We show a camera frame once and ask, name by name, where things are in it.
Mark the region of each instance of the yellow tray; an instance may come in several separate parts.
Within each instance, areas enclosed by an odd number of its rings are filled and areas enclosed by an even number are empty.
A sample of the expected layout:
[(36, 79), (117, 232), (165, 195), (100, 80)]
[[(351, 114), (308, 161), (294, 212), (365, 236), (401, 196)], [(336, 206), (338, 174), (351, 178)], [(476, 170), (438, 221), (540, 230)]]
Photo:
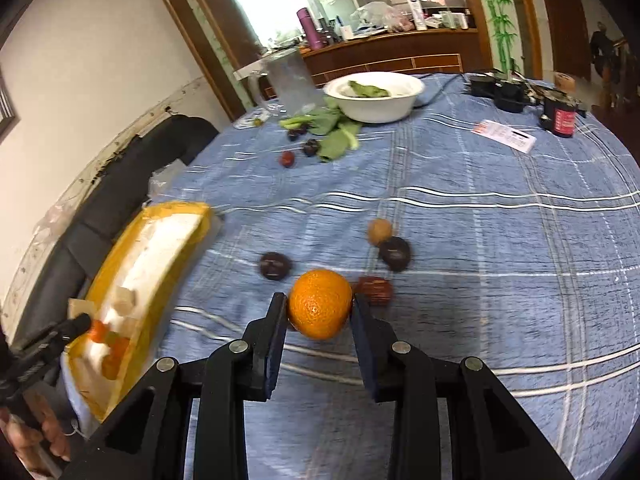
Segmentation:
[[(100, 422), (144, 373), (143, 367), (152, 357), (150, 352), (155, 351), (152, 344), (158, 339), (157, 328), (165, 307), (194, 251), (207, 236), (210, 216), (210, 208), (205, 203), (168, 202), (147, 207), (120, 236), (94, 279), (86, 299), (94, 302), (95, 317), (100, 320), (112, 315), (109, 302), (115, 287), (133, 288), (130, 286), (135, 280), (132, 275), (142, 276), (138, 278), (139, 283), (146, 286), (140, 293), (142, 301), (136, 304), (138, 322), (115, 381), (102, 376), (100, 361), (96, 358), (106, 352), (99, 347), (106, 348), (106, 345), (98, 345), (84, 335), (67, 348), (66, 362), (74, 386)], [(145, 258), (155, 268), (148, 270)]]

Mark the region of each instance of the green vegetable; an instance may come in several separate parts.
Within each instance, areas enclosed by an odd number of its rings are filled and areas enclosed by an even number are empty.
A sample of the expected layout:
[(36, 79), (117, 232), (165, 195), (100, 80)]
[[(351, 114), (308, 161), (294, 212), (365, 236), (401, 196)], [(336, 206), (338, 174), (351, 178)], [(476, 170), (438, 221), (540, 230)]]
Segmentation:
[(323, 162), (340, 158), (349, 148), (349, 137), (342, 130), (334, 130), (320, 141), (318, 156)]
[(354, 92), (356, 92), (358, 97), (389, 97), (391, 95), (388, 90), (383, 88), (378, 88), (373, 85), (361, 85), (355, 81), (349, 81), (349, 86)]
[(324, 96), (324, 102), (326, 103), (326, 107), (329, 108), (329, 110), (340, 109), (340, 105), (338, 104), (338, 99), (331, 97), (330, 95)]
[(360, 141), (356, 135), (360, 132), (362, 124), (354, 123), (353, 121), (340, 121), (338, 123), (338, 130), (341, 131), (349, 140), (349, 149), (357, 150), (360, 146)]
[(297, 130), (304, 124), (309, 125), (309, 132), (314, 135), (326, 135), (335, 128), (342, 117), (338, 108), (316, 108), (308, 114), (284, 119), (280, 126), (287, 130)]

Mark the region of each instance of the white bowl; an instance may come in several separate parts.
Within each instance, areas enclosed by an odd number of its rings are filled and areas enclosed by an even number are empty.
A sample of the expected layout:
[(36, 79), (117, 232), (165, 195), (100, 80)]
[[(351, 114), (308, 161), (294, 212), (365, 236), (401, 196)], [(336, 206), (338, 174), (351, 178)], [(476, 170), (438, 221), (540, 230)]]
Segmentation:
[[(390, 97), (361, 98), (349, 86), (349, 81), (373, 85), (388, 90)], [(415, 100), (424, 91), (418, 78), (396, 72), (360, 72), (339, 77), (324, 86), (324, 93), (338, 101), (348, 118), (361, 123), (391, 123), (407, 117)]]

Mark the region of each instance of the person's hand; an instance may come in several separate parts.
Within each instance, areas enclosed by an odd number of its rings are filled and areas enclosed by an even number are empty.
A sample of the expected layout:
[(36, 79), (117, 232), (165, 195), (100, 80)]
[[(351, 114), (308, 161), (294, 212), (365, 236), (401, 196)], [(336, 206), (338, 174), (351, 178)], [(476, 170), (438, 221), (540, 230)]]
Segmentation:
[(30, 392), (26, 400), (33, 415), (41, 422), (42, 432), (16, 422), (6, 408), (0, 408), (0, 428), (9, 444), (14, 447), (16, 455), (29, 471), (47, 474), (49, 472), (42, 463), (36, 446), (43, 438), (46, 438), (50, 442), (51, 453), (69, 462), (69, 442), (60, 427), (56, 414), (43, 396)]

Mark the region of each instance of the plastic pitcher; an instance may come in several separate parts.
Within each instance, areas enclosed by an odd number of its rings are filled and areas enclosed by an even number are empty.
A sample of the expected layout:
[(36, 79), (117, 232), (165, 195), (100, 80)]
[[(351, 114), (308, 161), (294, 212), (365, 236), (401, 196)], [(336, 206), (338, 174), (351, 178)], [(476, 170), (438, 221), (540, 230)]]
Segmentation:
[[(305, 61), (296, 48), (274, 52), (262, 58), (262, 70), (249, 76), (249, 88), (259, 106), (276, 115), (305, 114), (322, 106), (322, 93), (316, 89)], [(267, 103), (260, 93), (258, 79), (267, 76), (279, 104)]]

